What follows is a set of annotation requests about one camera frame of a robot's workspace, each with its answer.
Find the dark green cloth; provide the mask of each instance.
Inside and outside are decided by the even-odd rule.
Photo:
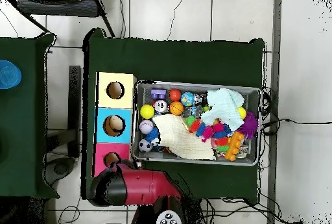
[[[43,181],[45,52],[53,34],[0,38],[0,60],[15,64],[22,80],[0,90],[0,196],[56,197]]]
[[[97,71],[132,73],[138,80],[221,84],[261,88],[264,41],[157,42],[135,38],[104,38],[100,29],[90,32],[88,42],[88,152],[92,154]],[[91,155],[87,157],[87,194],[91,184]],[[183,191],[196,198],[257,195],[257,166],[223,166],[144,162],[146,169],[166,171]]]

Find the orange ball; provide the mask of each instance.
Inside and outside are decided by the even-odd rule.
[[[171,114],[180,115],[184,111],[184,106],[181,104],[181,102],[173,102],[169,106],[169,111]]]
[[[180,90],[171,90],[169,92],[169,99],[172,101],[179,101],[181,99],[181,91]]]

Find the cyan box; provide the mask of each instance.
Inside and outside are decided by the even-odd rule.
[[[104,132],[103,123],[108,116],[119,116],[124,120],[125,128],[119,136],[109,136]],[[97,143],[130,143],[132,110],[116,108],[98,108]]]

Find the round hole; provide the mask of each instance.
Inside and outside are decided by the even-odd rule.
[[[120,99],[125,94],[125,89],[120,82],[111,82],[107,86],[106,93],[109,98]]]
[[[122,117],[111,115],[105,118],[102,127],[107,135],[120,136],[125,130],[126,123]]]
[[[104,165],[106,167],[110,167],[113,162],[118,162],[120,160],[120,156],[117,153],[108,153],[104,156]]]

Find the white ball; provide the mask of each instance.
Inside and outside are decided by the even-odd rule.
[[[150,120],[143,120],[139,124],[139,130],[143,134],[148,134],[152,129],[153,129],[153,122],[151,122]]]
[[[152,149],[152,144],[149,141],[146,141],[146,139],[142,139],[138,143],[138,148],[142,153],[148,153]]]

